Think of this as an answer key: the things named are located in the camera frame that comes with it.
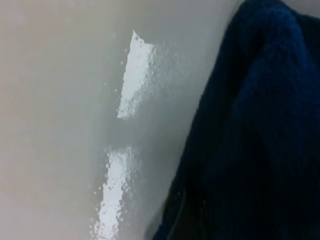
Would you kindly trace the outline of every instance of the ribbed fabric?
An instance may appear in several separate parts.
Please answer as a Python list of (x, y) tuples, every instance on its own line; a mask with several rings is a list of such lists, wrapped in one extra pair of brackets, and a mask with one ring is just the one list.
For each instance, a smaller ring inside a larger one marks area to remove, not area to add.
[[(242, 4), (172, 195), (189, 187), (205, 196), (211, 240), (320, 239), (320, 20), (279, 0)], [(154, 239), (166, 239), (169, 215)]]

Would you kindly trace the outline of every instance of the blue towel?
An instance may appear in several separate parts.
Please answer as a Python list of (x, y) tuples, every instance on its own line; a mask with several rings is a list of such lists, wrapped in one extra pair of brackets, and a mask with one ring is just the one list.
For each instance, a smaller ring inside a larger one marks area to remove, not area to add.
[(210, 240), (320, 239), (319, 19), (279, 0), (241, 5), (154, 239), (167, 239), (182, 189), (206, 201)]

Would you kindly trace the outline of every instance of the white wall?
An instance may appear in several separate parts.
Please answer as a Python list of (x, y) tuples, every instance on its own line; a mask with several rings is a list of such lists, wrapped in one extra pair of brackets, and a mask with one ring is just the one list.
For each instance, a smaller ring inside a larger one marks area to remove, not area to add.
[(0, 238), (150, 236), (238, 5), (0, 1)]

